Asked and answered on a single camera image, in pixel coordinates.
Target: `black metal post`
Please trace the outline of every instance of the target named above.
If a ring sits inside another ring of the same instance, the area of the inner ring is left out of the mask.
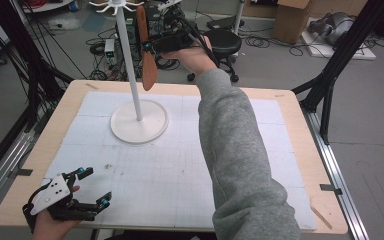
[[[301,107],[309,112],[315,112],[317,105],[324,99],[320,134],[326,144],[329,144],[328,127],[335,82],[383,15],[384,0],[368,0],[320,75],[292,89],[295,94],[311,89],[300,102]]]

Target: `concrete floor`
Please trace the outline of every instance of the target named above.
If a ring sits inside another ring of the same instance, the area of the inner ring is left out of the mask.
[[[75,13],[82,26],[65,31],[55,38],[73,61],[86,74],[93,70],[93,56],[88,39],[115,24],[114,18],[97,16],[93,8],[84,6]],[[43,18],[63,14],[51,11]],[[201,16],[197,21],[205,22]],[[263,23],[245,19],[245,30],[265,29]],[[83,79],[55,43],[49,48],[58,68],[68,75]],[[305,48],[302,56],[293,56],[289,48],[271,45],[268,48],[250,47],[243,42],[234,68],[240,77],[238,87],[292,89],[316,77],[327,59],[310,57]],[[331,111],[329,139],[342,170],[354,203],[371,239],[384,239],[384,48],[371,49],[375,61],[352,60],[340,75],[335,86]],[[182,67],[160,71],[159,82],[193,84],[186,81]],[[0,65],[0,141],[20,116],[27,98],[11,64]],[[0,192],[0,201],[11,185],[9,179]],[[76,229],[66,239],[88,239],[91,230]],[[30,238],[27,228],[0,227],[0,239]],[[303,235],[304,239],[350,239],[344,236]]]

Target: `gray sweatshirt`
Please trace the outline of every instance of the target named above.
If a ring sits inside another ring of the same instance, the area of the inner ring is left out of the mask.
[[[213,181],[217,238],[299,239],[285,188],[272,179],[254,111],[227,73],[196,79],[201,92],[199,134]]]

